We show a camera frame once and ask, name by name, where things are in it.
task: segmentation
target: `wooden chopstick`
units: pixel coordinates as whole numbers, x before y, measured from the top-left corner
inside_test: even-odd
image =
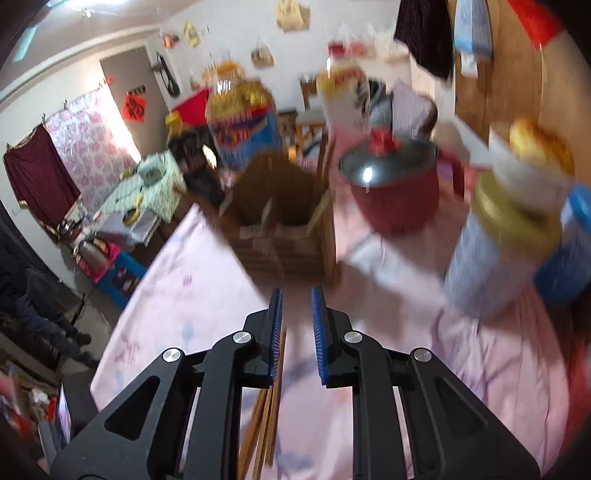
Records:
[[[283,378],[283,360],[285,358],[285,338],[287,336],[287,328],[283,327],[281,332],[281,347],[279,350],[279,368],[277,369],[277,377],[275,385],[273,386],[273,396],[271,399],[271,412],[269,420],[269,435],[267,436],[267,451],[265,455],[265,463],[273,465],[275,459],[275,441],[277,439],[277,423],[279,420],[279,404],[281,402],[281,380]]]
[[[238,478],[240,480],[245,480],[248,468],[251,465],[252,455],[255,452],[256,440],[259,434],[259,427],[261,426],[267,393],[268,390],[259,390],[255,404],[252,408],[251,419],[246,427],[246,432],[240,448],[240,454],[238,455]]]
[[[253,480],[261,480],[262,466],[265,463],[265,447],[267,445],[267,434],[269,431],[269,412],[271,410],[271,399],[273,397],[273,387],[269,387],[267,397],[265,398],[265,410],[262,414],[262,422],[259,431],[258,444],[256,446],[255,469],[252,473]]]

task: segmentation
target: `red bag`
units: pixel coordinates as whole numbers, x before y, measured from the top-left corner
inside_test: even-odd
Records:
[[[550,10],[535,0],[508,0],[536,48],[542,50],[564,27]]]

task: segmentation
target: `blue stool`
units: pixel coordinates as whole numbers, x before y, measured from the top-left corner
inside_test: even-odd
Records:
[[[577,186],[570,193],[562,229],[560,249],[534,279],[549,308],[570,305],[591,283],[591,190]]]
[[[102,293],[111,297],[117,306],[124,309],[145,273],[144,267],[126,252],[121,252],[96,286]]]

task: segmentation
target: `wall hanging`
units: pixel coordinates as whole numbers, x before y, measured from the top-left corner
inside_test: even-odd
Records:
[[[119,175],[136,165],[111,115],[119,115],[115,101],[108,89],[101,88],[69,102],[67,109],[46,120],[61,161],[91,216],[119,183]]]
[[[37,125],[16,147],[7,146],[4,165],[18,204],[57,235],[80,191],[43,125]]]
[[[126,95],[123,107],[123,120],[144,123],[147,101],[138,95]]]
[[[191,48],[197,47],[201,43],[201,38],[195,30],[195,27],[190,21],[186,21],[183,27],[183,37],[187,40],[187,43]]]
[[[158,63],[152,66],[152,70],[157,72],[162,77],[162,81],[164,82],[164,86],[166,87],[166,91],[172,98],[176,98],[181,94],[181,90],[178,87],[177,81],[174,79],[174,76],[170,69],[168,68],[168,64],[164,57],[156,52],[156,58],[158,59]]]
[[[310,9],[296,0],[279,0],[275,6],[277,26],[284,32],[310,28]]]
[[[257,69],[269,68],[275,65],[271,50],[264,43],[258,42],[256,48],[251,52],[252,64]]]
[[[162,34],[162,45],[164,48],[173,48],[178,43],[178,35],[173,33]]]

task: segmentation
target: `metal screw cap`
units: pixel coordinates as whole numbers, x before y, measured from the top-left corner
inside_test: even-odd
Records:
[[[248,332],[236,332],[232,339],[236,343],[248,343],[251,341],[252,335]]]
[[[361,340],[363,340],[363,335],[359,332],[345,333],[345,342],[347,343],[359,343]]]
[[[162,354],[162,358],[169,364],[176,362],[179,358],[181,358],[181,350],[178,348],[169,348]]]
[[[419,362],[428,362],[431,358],[433,358],[433,355],[429,350],[420,348],[414,352],[414,357]]]

